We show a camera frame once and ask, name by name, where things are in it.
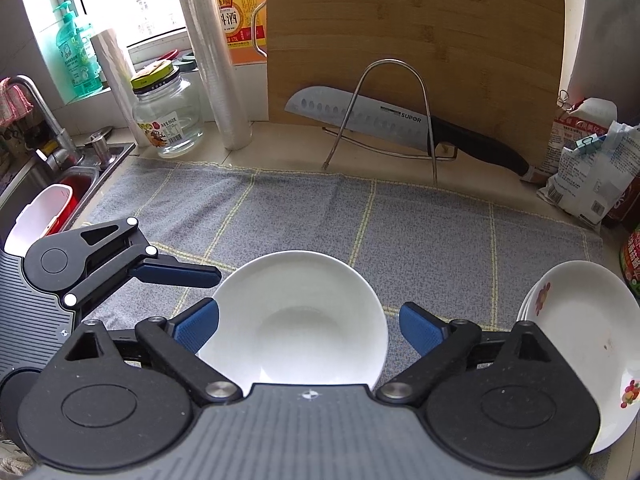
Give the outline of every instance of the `plastic wrap roll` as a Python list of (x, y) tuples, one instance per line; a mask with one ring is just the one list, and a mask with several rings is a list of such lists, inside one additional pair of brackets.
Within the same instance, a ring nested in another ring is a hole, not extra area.
[(130, 81), (136, 72), (133, 70), (128, 50), (118, 44), (116, 31), (112, 28), (106, 28), (93, 36), (91, 43), (109, 88), (111, 88), (111, 94), (116, 99), (116, 104), (127, 121), (127, 126), (133, 134), (136, 144), (141, 148), (150, 146), (151, 143), (134, 120), (131, 111), (137, 98), (131, 89)]
[(228, 150), (244, 148), (251, 142), (251, 124), (240, 99), (218, 0), (180, 0), (180, 6), (222, 143)]

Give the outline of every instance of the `gray placemat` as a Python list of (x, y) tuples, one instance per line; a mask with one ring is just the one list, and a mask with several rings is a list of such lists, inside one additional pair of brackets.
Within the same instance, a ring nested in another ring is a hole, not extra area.
[[(136, 158), (90, 215), (90, 223), (136, 216), (148, 240), (226, 277), (283, 250), (330, 254), (376, 291), (389, 349), (380, 381), (418, 354), (402, 338), (398, 309), (415, 301), (444, 318), (508, 330), (529, 289), (568, 260), (601, 263), (601, 238), (572, 224), (428, 186), (340, 174), (224, 168)], [(167, 318), (213, 290), (131, 280), (92, 314), (110, 329)], [(590, 457), (604, 476), (609, 451)]]

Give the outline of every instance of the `bamboo cutting board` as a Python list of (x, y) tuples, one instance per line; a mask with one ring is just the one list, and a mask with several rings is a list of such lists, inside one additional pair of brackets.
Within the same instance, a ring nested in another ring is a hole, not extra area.
[[(562, 69), (564, 0), (268, 0), (269, 118), (298, 90), (353, 92), (365, 67), (396, 57), (429, 90), (434, 115), (542, 162)], [(424, 112), (418, 82), (398, 66), (370, 72), (362, 94)]]

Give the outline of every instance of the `pink cloth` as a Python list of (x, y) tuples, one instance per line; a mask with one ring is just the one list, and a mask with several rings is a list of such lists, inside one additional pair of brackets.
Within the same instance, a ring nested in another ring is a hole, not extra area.
[(7, 86), (9, 78), (0, 81), (0, 128), (23, 118), (33, 110), (19, 86)]

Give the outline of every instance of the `metal faucet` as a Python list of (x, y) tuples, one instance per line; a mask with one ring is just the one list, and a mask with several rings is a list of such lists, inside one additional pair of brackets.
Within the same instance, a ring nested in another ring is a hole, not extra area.
[(13, 85), (20, 85), (31, 93), (33, 100), (35, 101), (34, 104), (40, 110), (44, 120), (54, 133), (54, 139), (60, 146), (60, 148), (53, 154), (53, 159), (56, 164), (59, 166), (62, 166), (65, 163), (71, 166), (78, 165), (82, 160), (80, 151), (76, 148), (76, 144), (69, 136), (67, 130), (60, 126), (60, 123), (55, 118), (46, 102), (44, 102), (42, 94), (40, 94), (40, 91), (36, 88), (35, 83), (25, 75), (17, 75), (9, 79), (7, 86), (9, 87)]

